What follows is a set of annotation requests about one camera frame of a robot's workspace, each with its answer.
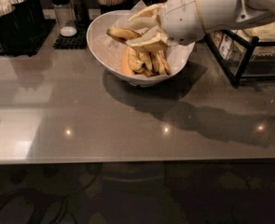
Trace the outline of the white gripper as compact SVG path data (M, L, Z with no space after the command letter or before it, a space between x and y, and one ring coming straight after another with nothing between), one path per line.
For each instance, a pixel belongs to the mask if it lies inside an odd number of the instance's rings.
M126 44L141 52L153 52L168 48L168 38L180 45L189 45L201 40L205 33L199 21L196 0L167 0L163 5L153 4L138 11L129 21L153 19L160 22L162 30L155 26L140 38Z

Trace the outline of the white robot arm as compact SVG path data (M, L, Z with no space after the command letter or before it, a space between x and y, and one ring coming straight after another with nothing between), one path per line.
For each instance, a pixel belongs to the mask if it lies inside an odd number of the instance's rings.
M127 45L138 51L187 46L219 30L248 29L275 21L275 0L167 0L134 19L152 15L158 25Z

